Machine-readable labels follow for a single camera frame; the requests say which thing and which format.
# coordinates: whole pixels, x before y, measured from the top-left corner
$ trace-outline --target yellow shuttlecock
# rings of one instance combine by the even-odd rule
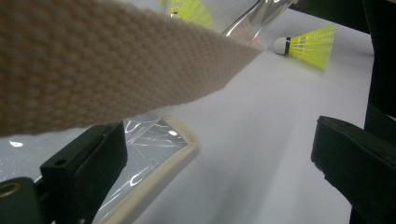
[[[289,54],[309,65],[325,69],[332,53],[334,25],[296,37],[280,37],[274,44],[278,54]]]
[[[212,15],[201,0],[162,0],[162,4],[172,18],[212,29]]]

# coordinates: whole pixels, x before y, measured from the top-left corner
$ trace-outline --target beige fabric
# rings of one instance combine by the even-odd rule
[[[114,1],[0,2],[0,135],[106,123],[223,88],[260,48]]]

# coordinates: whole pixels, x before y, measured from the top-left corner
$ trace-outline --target shuttlecock black band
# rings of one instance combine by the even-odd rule
[[[290,49],[290,37],[286,37],[285,54],[289,54],[289,49]]]

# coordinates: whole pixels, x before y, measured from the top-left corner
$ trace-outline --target beige cloth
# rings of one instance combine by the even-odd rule
[[[223,88],[261,49],[115,1],[0,2],[0,135],[124,119]]]

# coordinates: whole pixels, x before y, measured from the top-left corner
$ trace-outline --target white shuttlecock tip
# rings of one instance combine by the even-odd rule
[[[280,37],[274,43],[274,52],[277,54],[289,53],[290,39],[288,37]]]

